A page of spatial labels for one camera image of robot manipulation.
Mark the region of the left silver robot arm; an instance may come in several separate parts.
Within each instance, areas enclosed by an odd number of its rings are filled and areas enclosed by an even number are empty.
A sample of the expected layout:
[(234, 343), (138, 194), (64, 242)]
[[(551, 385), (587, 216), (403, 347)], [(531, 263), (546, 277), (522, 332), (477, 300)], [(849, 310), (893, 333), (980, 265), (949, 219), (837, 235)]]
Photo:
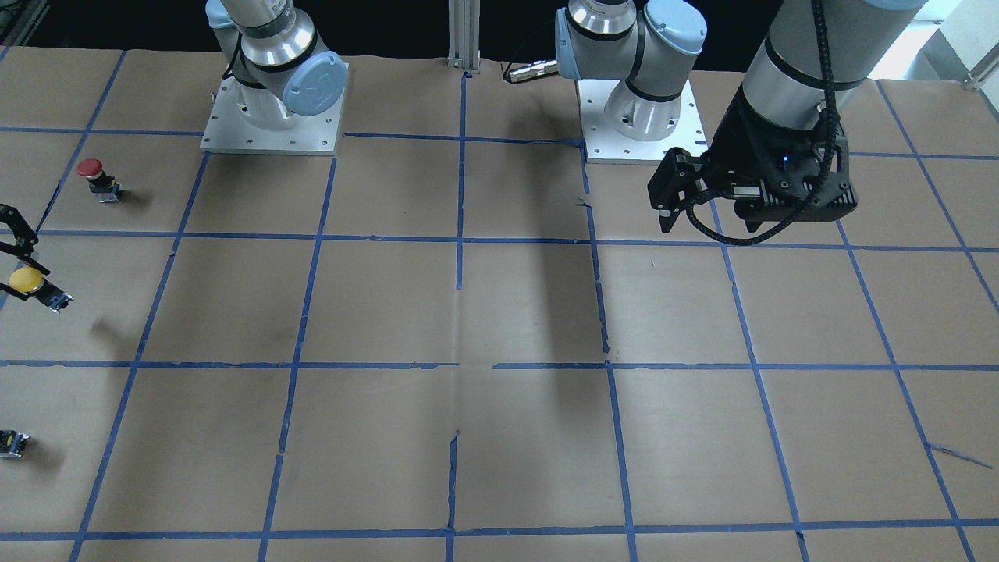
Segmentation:
[[(707, 149), (663, 151), (647, 182), (670, 232), (681, 215), (722, 244), (752, 246), (796, 222), (835, 222), (859, 206), (840, 112), (921, 1), (784, 1), (749, 60)], [(510, 84), (556, 74), (613, 82), (603, 116), (617, 134), (661, 141), (711, 44), (688, 1), (571, 1), (553, 19), (554, 57)]]

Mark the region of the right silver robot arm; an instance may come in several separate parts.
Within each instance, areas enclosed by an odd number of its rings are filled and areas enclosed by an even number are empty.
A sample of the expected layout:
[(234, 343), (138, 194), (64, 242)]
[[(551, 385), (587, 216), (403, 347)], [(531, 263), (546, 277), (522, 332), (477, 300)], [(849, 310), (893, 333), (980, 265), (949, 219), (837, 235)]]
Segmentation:
[(347, 64), (290, 1), (208, 1), (227, 66), (204, 128), (213, 154), (331, 156)]

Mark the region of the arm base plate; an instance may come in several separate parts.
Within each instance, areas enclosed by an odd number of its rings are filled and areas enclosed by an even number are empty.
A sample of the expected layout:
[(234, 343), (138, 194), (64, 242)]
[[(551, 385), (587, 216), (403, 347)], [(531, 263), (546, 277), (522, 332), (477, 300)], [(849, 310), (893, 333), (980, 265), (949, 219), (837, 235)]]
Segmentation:
[(200, 149), (213, 154), (334, 156), (347, 94), (317, 116), (300, 116), (257, 84), (222, 79)]
[(579, 80), (577, 90), (588, 162), (657, 165), (671, 148), (700, 156), (709, 146), (690, 81), (667, 102), (638, 98), (621, 80)]

